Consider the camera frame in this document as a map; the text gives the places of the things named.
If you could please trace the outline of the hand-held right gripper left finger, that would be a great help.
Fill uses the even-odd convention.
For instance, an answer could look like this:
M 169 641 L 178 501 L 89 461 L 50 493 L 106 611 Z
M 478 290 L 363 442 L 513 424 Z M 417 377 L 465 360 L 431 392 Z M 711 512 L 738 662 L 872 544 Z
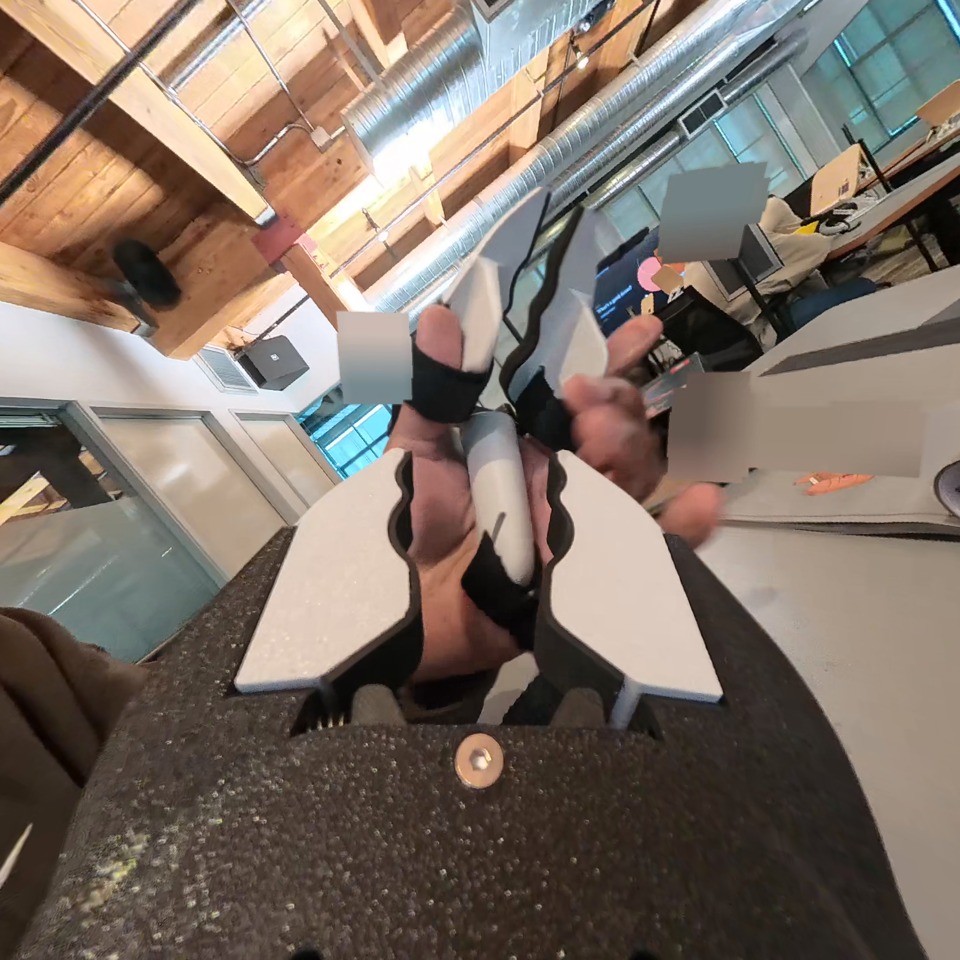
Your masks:
M 236 690 L 399 690 L 424 654 L 419 574 L 410 556 L 413 458 L 402 449 L 334 486 L 299 520 Z

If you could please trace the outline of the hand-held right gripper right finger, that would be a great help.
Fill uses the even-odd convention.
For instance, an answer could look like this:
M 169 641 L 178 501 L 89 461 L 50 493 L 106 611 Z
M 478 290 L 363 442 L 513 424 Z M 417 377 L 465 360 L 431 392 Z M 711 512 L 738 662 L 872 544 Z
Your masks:
M 647 695 L 718 704 L 721 682 L 654 518 L 570 451 L 550 462 L 547 500 L 539 674 L 562 694 L 594 690 L 605 708 Z

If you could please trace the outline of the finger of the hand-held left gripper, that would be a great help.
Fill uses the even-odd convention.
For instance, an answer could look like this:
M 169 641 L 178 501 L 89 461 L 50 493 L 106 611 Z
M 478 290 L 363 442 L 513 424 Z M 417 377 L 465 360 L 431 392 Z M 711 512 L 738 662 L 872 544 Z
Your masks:
M 486 233 L 447 291 L 444 303 L 460 323 L 465 373 L 482 374 L 493 363 L 500 324 L 548 203 L 548 188 L 537 188 L 516 203 Z
M 517 414 L 563 397 L 572 377 L 602 377 L 607 341 L 594 315 L 599 215 L 575 210 L 550 247 L 519 344 L 503 362 L 503 393 Z

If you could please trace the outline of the lego instruction booklet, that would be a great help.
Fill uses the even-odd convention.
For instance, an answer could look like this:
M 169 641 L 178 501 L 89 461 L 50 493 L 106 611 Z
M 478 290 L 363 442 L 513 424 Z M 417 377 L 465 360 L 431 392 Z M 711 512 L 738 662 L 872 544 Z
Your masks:
M 843 486 L 792 471 L 754 470 L 725 488 L 728 525 L 783 526 L 863 536 L 932 536 L 958 540 L 958 517 L 934 491 L 941 469 L 925 463 L 918 477 L 876 475 Z

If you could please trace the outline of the person's left hand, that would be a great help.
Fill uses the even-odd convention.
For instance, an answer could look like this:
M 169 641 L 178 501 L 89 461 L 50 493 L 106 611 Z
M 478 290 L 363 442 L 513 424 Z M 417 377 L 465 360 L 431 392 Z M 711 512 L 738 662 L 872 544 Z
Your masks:
M 666 475 L 641 392 L 628 374 L 661 338 L 655 316 L 632 318 L 607 341 L 605 378 L 575 376 L 563 387 L 572 418 L 577 455 L 637 502 L 650 498 Z M 419 317 L 415 344 L 423 354 L 452 369 L 462 365 L 460 322 L 447 306 L 433 304 Z M 452 428 L 434 423 L 408 404 L 399 408 L 387 450 L 412 454 L 411 507 L 414 560 L 421 588 L 424 646 L 414 683 L 443 681 L 497 671 L 521 654 L 510 633 L 474 605 L 462 577 L 480 543 L 466 461 Z M 546 481 L 548 451 L 523 440 L 521 458 L 534 534 L 544 562 L 550 519 Z M 714 534 L 724 510 L 724 493 L 714 484 L 694 484 L 660 513 L 667 534 L 696 548 Z

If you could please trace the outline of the wall display screen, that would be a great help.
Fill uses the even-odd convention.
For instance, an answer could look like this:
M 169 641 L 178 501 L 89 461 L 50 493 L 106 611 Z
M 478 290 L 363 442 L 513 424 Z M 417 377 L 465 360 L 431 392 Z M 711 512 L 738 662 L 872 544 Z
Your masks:
M 598 265 L 593 313 L 606 339 L 631 318 L 642 315 L 647 298 L 653 298 L 655 315 L 666 308 L 668 294 L 653 282 L 654 274 L 664 266 L 658 250 L 659 227 L 646 227 Z

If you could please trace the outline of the silver ventilation duct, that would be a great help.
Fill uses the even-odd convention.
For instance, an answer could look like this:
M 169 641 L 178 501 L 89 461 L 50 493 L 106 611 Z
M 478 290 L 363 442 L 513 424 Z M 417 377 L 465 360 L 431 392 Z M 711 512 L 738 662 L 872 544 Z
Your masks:
M 368 307 L 402 311 L 478 246 L 494 224 L 536 189 L 551 191 L 554 212 L 620 155 L 666 127 L 707 88 L 738 66 L 803 2 L 704 2 L 645 50 L 599 93 L 500 174 L 364 293 Z M 462 4 L 342 114 L 345 130 L 372 171 L 398 173 L 416 148 L 435 145 L 474 118 L 494 92 L 493 51 L 514 55 L 520 40 L 487 42 Z

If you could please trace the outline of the black wall speaker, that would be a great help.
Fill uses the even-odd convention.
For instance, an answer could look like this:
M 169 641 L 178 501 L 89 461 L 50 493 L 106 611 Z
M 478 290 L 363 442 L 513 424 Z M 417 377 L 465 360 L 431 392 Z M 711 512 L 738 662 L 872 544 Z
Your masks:
M 251 342 L 235 360 L 254 386 L 263 391 L 284 391 L 309 373 L 305 358 L 282 335 Z

